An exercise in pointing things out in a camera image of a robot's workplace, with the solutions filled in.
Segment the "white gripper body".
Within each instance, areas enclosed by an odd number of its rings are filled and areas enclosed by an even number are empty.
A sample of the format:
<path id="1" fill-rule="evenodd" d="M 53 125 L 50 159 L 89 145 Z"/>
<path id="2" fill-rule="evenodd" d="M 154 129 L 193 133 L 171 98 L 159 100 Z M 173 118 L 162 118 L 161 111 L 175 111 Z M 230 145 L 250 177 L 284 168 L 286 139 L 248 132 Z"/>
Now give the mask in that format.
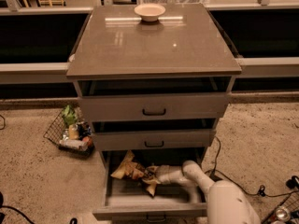
<path id="1" fill-rule="evenodd" d="M 174 167 L 170 165 L 161 165 L 156 170 L 156 177 L 158 181 L 163 185 L 172 183 L 171 174 L 174 171 Z"/>

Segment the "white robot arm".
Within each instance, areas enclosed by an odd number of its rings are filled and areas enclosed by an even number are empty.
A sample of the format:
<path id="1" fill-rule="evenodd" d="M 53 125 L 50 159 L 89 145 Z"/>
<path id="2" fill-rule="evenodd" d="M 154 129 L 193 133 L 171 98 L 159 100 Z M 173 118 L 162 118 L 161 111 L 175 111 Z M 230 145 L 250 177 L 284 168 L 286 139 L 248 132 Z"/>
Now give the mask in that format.
<path id="1" fill-rule="evenodd" d="M 200 189 L 206 199 L 208 224 L 262 224 L 243 191 L 231 181 L 213 181 L 195 161 L 181 166 L 161 165 L 155 176 L 162 185 L 179 184 L 191 203 L 199 203 Z"/>

